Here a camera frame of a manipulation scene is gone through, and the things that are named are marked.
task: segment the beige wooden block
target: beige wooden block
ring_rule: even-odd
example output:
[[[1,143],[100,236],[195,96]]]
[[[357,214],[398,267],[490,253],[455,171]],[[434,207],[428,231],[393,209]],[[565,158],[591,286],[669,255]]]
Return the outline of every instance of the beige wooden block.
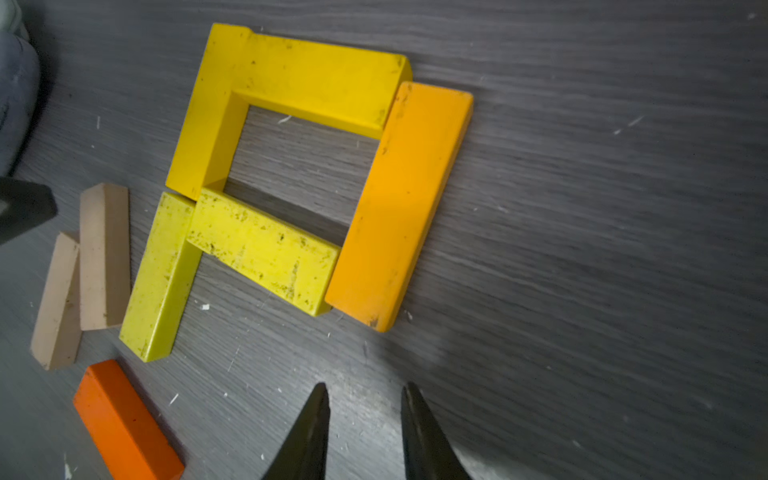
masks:
[[[44,369],[60,369],[74,363],[81,334],[80,244],[76,232],[61,232],[29,349]]]
[[[99,184],[80,196],[80,327],[123,323],[131,297],[128,189]]]

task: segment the wooden block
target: wooden block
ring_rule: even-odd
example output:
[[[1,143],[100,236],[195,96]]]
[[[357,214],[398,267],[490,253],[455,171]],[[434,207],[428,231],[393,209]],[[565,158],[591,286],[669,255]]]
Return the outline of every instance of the wooden block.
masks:
[[[114,360],[85,370],[74,407],[114,480],[176,480],[184,473],[178,455]]]
[[[232,75],[249,28],[214,23],[181,126],[165,184],[197,200],[202,187],[223,190],[248,115],[248,102],[232,92]]]
[[[123,323],[131,296],[128,189],[99,184],[80,196],[80,326]]]
[[[257,107],[381,138],[398,86],[412,77],[404,55],[253,34],[233,90]]]
[[[336,245],[207,188],[187,240],[312,316],[330,310]]]
[[[197,200],[227,182],[249,104],[381,138],[408,58],[214,24],[166,185]]]
[[[393,325],[471,116],[468,93],[402,84],[326,294],[332,306],[380,332]]]
[[[48,268],[30,350],[44,369],[74,363],[80,345],[80,244],[61,232]]]
[[[194,202],[163,193],[141,259],[120,340],[145,362],[164,358],[176,339],[203,252],[187,242]]]

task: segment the black object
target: black object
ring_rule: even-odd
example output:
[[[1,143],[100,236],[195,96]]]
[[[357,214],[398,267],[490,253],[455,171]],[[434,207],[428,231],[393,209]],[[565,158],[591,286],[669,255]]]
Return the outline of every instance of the black object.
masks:
[[[326,477],[328,390],[318,383],[293,423],[283,446],[263,480],[322,480]]]
[[[407,480],[471,480],[413,382],[402,387],[400,421]]]
[[[51,188],[0,177],[0,245],[55,217]]]
[[[318,383],[263,480],[322,480],[326,476],[328,390]],[[407,480],[471,480],[419,387],[402,389],[402,450]]]

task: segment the white debris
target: white debris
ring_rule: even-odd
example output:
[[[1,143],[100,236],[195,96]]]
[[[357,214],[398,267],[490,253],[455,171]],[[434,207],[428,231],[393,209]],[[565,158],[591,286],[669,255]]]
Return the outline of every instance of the white debris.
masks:
[[[645,115],[641,115],[640,117],[635,118],[633,121],[629,122],[627,124],[628,127],[634,127],[635,125],[639,124],[640,121],[645,118]]]
[[[234,354],[234,356],[232,357],[232,361],[230,362],[230,367],[227,369],[227,373],[229,373],[229,372],[230,372],[230,370],[232,369],[232,364],[233,364],[233,363],[235,363],[235,359],[237,358],[237,353],[238,353],[239,351],[240,351],[240,347],[237,347],[237,350],[235,350],[235,354]]]
[[[64,454],[64,480],[72,480],[72,470],[69,469],[66,453]]]
[[[707,400],[707,399],[696,398],[696,400],[698,400],[698,402],[701,405],[705,406],[707,408],[707,410],[711,410],[711,409],[714,408],[713,403],[711,401]]]

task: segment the dark orange wooden block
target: dark orange wooden block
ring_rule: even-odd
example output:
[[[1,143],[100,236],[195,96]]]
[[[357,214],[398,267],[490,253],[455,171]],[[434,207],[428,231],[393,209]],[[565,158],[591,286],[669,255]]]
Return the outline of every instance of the dark orange wooden block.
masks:
[[[85,370],[74,407],[114,480],[177,480],[184,473],[178,455],[114,360]]]

